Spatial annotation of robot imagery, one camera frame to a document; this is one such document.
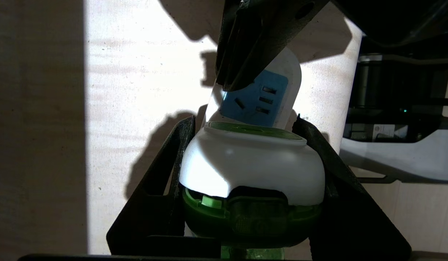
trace green and white device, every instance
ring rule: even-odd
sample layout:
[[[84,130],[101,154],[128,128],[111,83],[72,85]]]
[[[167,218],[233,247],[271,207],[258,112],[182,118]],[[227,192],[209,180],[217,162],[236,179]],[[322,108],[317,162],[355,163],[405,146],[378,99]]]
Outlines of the green and white device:
[[[225,122],[206,123],[191,140],[179,180],[189,228],[238,248],[305,240],[325,183],[322,161],[302,137]]]
[[[247,88],[226,93],[215,84],[179,176],[194,234],[266,250],[308,237],[325,176],[317,152],[284,129],[300,83],[300,65],[285,48]]]

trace black machine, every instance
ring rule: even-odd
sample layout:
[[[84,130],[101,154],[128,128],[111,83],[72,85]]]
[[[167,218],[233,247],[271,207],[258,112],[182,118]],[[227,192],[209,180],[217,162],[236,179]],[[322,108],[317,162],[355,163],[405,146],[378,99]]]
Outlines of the black machine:
[[[246,87],[318,13],[327,0],[226,0],[221,24],[216,61],[217,83],[226,91]],[[384,48],[416,44],[414,57],[391,60],[391,69],[403,73],[420,70],[414,79],[423,90],[438,82],[422,82],[433,68],[448,68],[448,61],[420,65],[408,62],[417,57],[422,45],[448,39],[448,0],[425,1],[359,1],[337,0],[335,5],[367,35],[368,46],[382,53]],[[448,58],[448,50],[435,59]],[[370,66],[366,61],[358,70]],[[379,97],[393,93],[393,86],[376,85],[375,93],[365,97],[352,94],[354,107],[382,104]],[[427,99],[412,93],[414,105],[448,104],[441,96]],[[393,105],[393,109],[405,107]],[[351,114],[355,122],[363,115]],[[408,260],[411,246],[395,228],[380,207],[365,191],[349,167],[330,147],[322,134],[309,122],[298,118],[292,132],[307,139],[321,157],[325,168],[325,196],[320,221],[309,236],[313,260]],[[25,256],[22,261],[46,260],[213,260],[220,258],[221,242],[211,238],[184,237],[184,214],[179,184],[179,170],[185,148],[195,135],[195,119],[190,117],[176,125],[163,144],[135,192],[107,233],[113,256]],[[405,141],[419,139],[412,134]],[[163,191],[171,178],[167,195]]]
[[[340,157],[386,174],[361,182],[448,183],[447,92],[448,33],[393,47],[364,37]]]

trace wooden surface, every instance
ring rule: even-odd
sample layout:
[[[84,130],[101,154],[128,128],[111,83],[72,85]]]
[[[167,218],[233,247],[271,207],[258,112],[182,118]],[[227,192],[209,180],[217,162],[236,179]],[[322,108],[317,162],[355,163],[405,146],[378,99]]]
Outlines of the wooden surface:
[[[0,261],[109,253],[106,232],[169,131],[204,111],[222,8],[0,0]],[[360,36],[330,4],[290,45],[294,110],[337,151]],[[415,250],[448,252],[448,186],[366,188]],[[310,258],[308,242],[286,257]]]

